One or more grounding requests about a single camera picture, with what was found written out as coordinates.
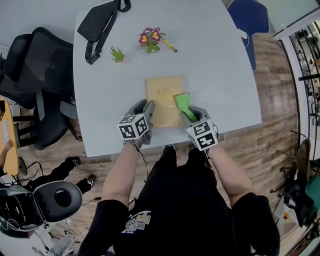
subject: bag strap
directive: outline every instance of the bag strap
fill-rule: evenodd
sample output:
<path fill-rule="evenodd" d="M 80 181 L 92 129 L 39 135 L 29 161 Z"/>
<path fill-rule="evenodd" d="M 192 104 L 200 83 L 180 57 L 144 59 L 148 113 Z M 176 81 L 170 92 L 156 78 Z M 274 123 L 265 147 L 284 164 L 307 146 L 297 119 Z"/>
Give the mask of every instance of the bag strap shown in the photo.
<path fill-rule="evenodd" d="M 124 0 L 125 7 L 123 9 L 121 9 L 121 1 L 122 0 L 114 0 L 114 6 L 113 6 L 113 12 L 112 12 L 111 19 L 109 20 L 109 23 L 106 25 L 106 28 L 104 29 L 104 31 L 100 35 L 100 38 L 98 40 L 98 43 L 96 44 L 96 47 L 94 49 L 93 54 L 92 54 L 92 50 L 93 50 L 95 42 L 88 41 L 88 43 L 86 44 L 84 57 L 86 59 L 86 62 L 89 63 L 90 65 L 95 63 L 95 61 L 100 58 L 100 53 L 102 52 L 102 47 L 104 46 L 104 44 L 107 40 L 107 37 L 108 37 L 112 27 L 115 24 L 118 10 L 122 13 L 126 13 L 131 8 L 130 0 Z"/>

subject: wooden floor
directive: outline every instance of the wooden floor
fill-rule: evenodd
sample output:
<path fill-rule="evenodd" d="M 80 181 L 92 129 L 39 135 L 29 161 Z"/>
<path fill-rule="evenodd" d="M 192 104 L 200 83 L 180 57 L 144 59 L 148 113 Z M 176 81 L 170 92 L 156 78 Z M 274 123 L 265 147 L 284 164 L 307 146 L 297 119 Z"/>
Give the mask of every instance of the wooden floor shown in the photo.
<path fill-rule="evenodd" d="M 257 64 L 254 77 L 260 100 L 262 123 L 221 134 L 219 142 L 249 175 L 256 193 L 267 196 L 271 207 L 274 208 L 278 202 L 277 195 L 270 194 L 270 190 L 283 182 L 279 168 L 290 162 L 285 155 L 275 150 L 288 153 L 295 151 L 297 136 L 290 130 L 297 130 L 298 125 L 296 97 L 289 66 L 280 44 L 269 34 L 256 34 L 254 49 Z M 161 152 L 162 148 L 143 151 L 149 171 L 159 159 Z M 33 146 L 24 147 L 19 149 L 19 155 L 23 157 L 27 165 L 39 161 L 43 166 L 44 174 L 49 174 L 66 157 L 80 156 L 82 164 L 70 172 L 67 180 L 77 182 L 90 174 L 98 177 L 92 190 L 83 196 L 84 203 L 101 195 L 105 177 L 117 158 L 116 155 L 86 157 L 83 143 L 74 140 L 70 132 L 45 150 L 36 150 Z M 186 156 L 185 144 L 178 145 L 178 165 L 186 162 Z M 36 169 L 36 166 L 32 166 L 29 171 L 33 174 Z M 132 196 L 139 195 L 144 185 L 144 178 L 145 168 L 140 160 Z M 218 190 L 227 200 L 220 182 Z M 72 224 L 77 227 L 73 228 L 73 232 L 76 233 L 76 241 L 80 242 L 86 235 L 96 205 L 97 202 L 89 202 L 71 218 Z"/>

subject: sneaker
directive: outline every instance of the sneaker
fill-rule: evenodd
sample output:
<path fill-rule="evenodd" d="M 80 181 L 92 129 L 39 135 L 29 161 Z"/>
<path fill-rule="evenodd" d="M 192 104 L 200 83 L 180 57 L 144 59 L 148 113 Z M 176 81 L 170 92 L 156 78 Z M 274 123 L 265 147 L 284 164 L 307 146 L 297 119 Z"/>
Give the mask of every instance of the sneaker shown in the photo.
<path fill-rule="evenodd" d="M 162 146 L 162 147 L 163 147 L 163 148 L 169 147 L 169 148 L 172 148 L 172 149 L 174 149 L 175 151 L 177 151 L 177 150 L 176 150 L 176 147 L 175 147 L 173 144 L 164 145 L 164 146 Z"/>
<path fill-rule="evenodd" d="M 91 174 L 88 178 L 87 178 L 87 182 L 91 185 L 91 187 L 94 186 L 94 183 L 97 181 L 97 176 L 94 174 Z"/>
<path fill-rule="evenodd" d="M 76 167 L 77 165 L 79 165 L 81 163 L 80 158 L 75 156 L 75 157 L 68 157 L 67 159 L 65 159 L 65 161 L 72 161 L 73 165 Z"/>

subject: pink flower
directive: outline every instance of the pink flower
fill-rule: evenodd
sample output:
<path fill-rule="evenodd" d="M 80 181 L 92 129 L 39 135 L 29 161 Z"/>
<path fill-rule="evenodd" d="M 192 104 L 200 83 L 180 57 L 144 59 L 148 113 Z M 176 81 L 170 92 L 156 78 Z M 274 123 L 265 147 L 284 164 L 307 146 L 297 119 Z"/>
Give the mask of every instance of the pink flower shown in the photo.
<path fill-rule="evenodd" d="M 160 42 L 161 36 L 158 29 L 154 29 L 153 31 L 151 31 L 151 39 L 153 41 Z"/>
<path fill-rule="evenodd" d="M 145 45 L 148 43 L 148 37 L 146 33 L 141 33 L 140 34 L 140 39 L 139 39 L 139 44 L 140 45 Z"/>

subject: hand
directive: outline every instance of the hand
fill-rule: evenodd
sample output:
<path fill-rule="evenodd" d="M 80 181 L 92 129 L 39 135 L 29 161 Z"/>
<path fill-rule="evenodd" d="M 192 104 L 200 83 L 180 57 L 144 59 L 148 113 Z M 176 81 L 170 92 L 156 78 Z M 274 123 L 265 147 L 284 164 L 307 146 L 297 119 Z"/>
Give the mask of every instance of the hand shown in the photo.
<path fill-rule="evenodd" d="M 12 140 L 10 139 L 5 145 L 4 149 L 8 152 L 14 146 Z"/>

